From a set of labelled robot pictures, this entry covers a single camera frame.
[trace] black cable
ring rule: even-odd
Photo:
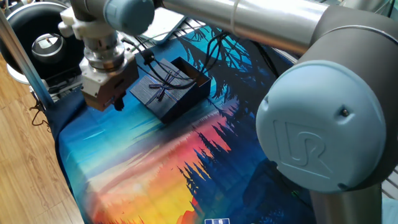
[[[196,26],[196,27],[189,27],[189,28],[178,28],[178,29],[175,29],[175,31],[179,31],[179,30],[189,30],[189,29],[198,29],[198,28],[203,28],[203,27],[205,27],[206,25],[203,25],[203,26]],[[151,38],[148,38],[148,39],[146,39],[145,41],[143,41],[142,43],[140,43],[138,46],[141,46],[141,45],[144,45],[144,44],[146,44],[146,43],[148,43],[148,42],[150,42],[150,41],[152,41],[153,39],[155,39],[156,37],[160,37],[160,36],[162,36],[162,35],[165,35],[165,34],[168,34],[170,31],[168,31],[168,32],[164,32],[164,33],[161,33],[161,34],[158,34],[158,35],[156,35],[156,36],[154,36],[154,37],[151,37]],[[131,44],[131,45],[135,45],[131,40],[129,40],[127,37],[123,37],[122,38],[122,40],[121,40],[122,42],[125,42],[125,43],[128,43],[128,44]]]
[[[135,37],[135,38],[139,42],[139,46],[143,46],[145,49],[148,49],[147,46],[145,46],[144,42],[141,40],[140,37]]]
[[[207,64],[208,64],[209,61],[210,61],[210,57],[211,57],[211,55],[213,55],[213,53],[214,53],[215,49],[217,48],[217,46],[219,47],[219,53],[218,53],[218,56],[219,56],[219,54],[220,54],[220,48],[221,48],[221,42],[222,42],[222,40],[223,40],[225,37],[227,37],[228,35],[229,35],[228,32],[221,32],[220,34],[214,36],[214,37],[209,41],[208,47],[207,47],[207,53],[206,53],[206,59],[205,59],[204,67],[202,68],[202,71],[201,71],[201,72],[203,72],[204,69],[206,68]],[[218,42],[217,42],[217,44],[213,47],[213,50],[211,51],[211,54],[209,54],[210,47],[211,47],[211,43],[212,43],[214,40],[216,40],[216,39],[218,39]],[[143,54],[143,51],[139,48],[139,46],[140,46],[140,45],[144,45],[145,42],[141,42],[141,41],[138,40],[138,41],[140,42],[140,44],[139,44],[139,45],[136,45],[134,42],[128,40],[127,38],[123,38],[122,41],[127,42],[127,43],[131,44],[132,46],[134,46],[134,47],[139,51],[139,53],[141,54],[141,56],[144,55],[144,54]],[[192,82],[187,83],[186,85],[173,85],[173,84],[167,82],[166,80],[164,80],[164,79],[156,72],[156,70],[153,68],[153,66],[152,66],[150,63],[148,63],[147,65],[148,65],[148,67],[152,70],[152,72],[154,73],[154,75],[155,75],[160,81],[162,81],[164,84],[166,84],[166,85],[168,85],[168,86],[170,86],[170,87],[172,87],[172,88],[174,88],[174,89],[178,89],[178,90],[187,89],[187,88],[190,88],[192,85],[194,85],[194,84],[196,83],[196,78],[197,78],[197,77],[194,77],[194,78],[190,78],[190,79],[192,79]],[[158,63],[158,65],[159,65],[159,67],[160,67],[163,71],[165,71],[165,72],[167,72],[167,73],[169,72],[169,71],[166,71],[166,69],[162,66],[162,64]]]
[[[272,62],[272,59],[270,58],[270,56],[268,55],[268,53],[264,50],[264,48],[257,42],[255,41],[251,41],[259,50],[262,58],[264,59],[264,61],[266,62],[267,66],[269,67],[269,69],[271,70],[271,72],[275,75],[276,78],[279,78],[279,74],[278,71],[276,69],[275,64]]]
[[[387,17],[391,18],[392,10],[394,9],[394,5],[396,4],[396,0],[391,1],[390,9],[388,10]]]
[[[208,63],[210,62],[210,58],[211,58],[211,56],[213,55],[213,53],[214,53],[216,47],[218,46],[218,50],[219,50],[219,52],[220,52],[220,50],[221,50],[221,44],[222,44],[223,39],[226,38],[226,37],[229,36],[229,35],[230,35],[229,32],[223,31],[223,32],[221,32],[221,33],[215,35],[212,39],[210,39],[209,43],[207,44],[207,51],[206,51],[205,62],[203,63],[203,68],[200,70],[200,72],[203,73],[203,72],[205,71],[205,69],[207,69],[207,65],[208,65]],[[216,39],[218,39],[217,44],[213,47],[212,51],[210,52],[211,43],[212,43],[213,41],[215,41]]]

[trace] pine tree silhouette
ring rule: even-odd
[[[191,38],[178,38],[187,53],[188,61],[192,60],[193,66],[199,70],[204,64],[206,53],[192,43],[195,38],[206,37],[210,40],[221,32],[215,27],[210,29],[210,33],[202,32],[198,35],[201,32],[199,30]],[[236,44],[238,40],[234,35],[224,39],[220,48],[220,61],[208,72],[208,76],[216,82],[216,92],[212,97],[224,97],[225,101],[236,98],[240,102],[236,116],[240,117],[247,113],[257,113],[274,76],[268,72],[258,49],[250,42]]]

